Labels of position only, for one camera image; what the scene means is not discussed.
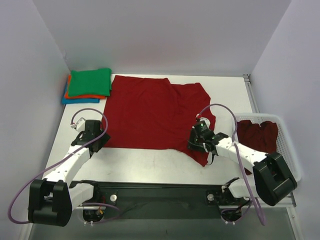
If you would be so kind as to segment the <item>bright red t shirt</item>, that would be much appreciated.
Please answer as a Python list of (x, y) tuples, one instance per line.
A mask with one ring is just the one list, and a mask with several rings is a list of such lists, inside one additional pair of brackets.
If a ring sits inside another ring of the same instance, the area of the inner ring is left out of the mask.
[(211, 97), (200, 83), (173, 84), (167, 78), (115, 76), (102, 122), (110, 140), (106, 148), (173, 149), (201, 166), (208, 153), (188, 149), (196, 115)]

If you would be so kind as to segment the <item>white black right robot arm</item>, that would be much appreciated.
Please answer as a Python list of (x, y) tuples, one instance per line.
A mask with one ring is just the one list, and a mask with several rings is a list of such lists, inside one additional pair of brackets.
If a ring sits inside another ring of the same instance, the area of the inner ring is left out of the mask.
[(214, 134), (203, 120), (191, 128), (188, 147), (227, 158), (252, 173), (252, 176), (244, 174), (222, 187), (221, 197), (227, 204), (233, 204), (240, 198), (260, 198), (265, 204), (275, 206), (298, 186), (280, 153), (257, 151), (233, 141), (222, 132)]

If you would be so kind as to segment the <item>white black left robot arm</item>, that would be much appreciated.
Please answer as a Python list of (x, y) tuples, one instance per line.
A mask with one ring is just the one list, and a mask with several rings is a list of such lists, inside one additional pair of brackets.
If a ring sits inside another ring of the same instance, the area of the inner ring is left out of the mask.
[(75, 208), (83, 203), (97, 205), (102, 199), (94, 180), (73, 179), (82, 166), (110, 139), (99, 120), (86, 120), (84, 129), (71, 143), (66, 161), (29, 187), (28, 220), (33, 224), (64, 227)]

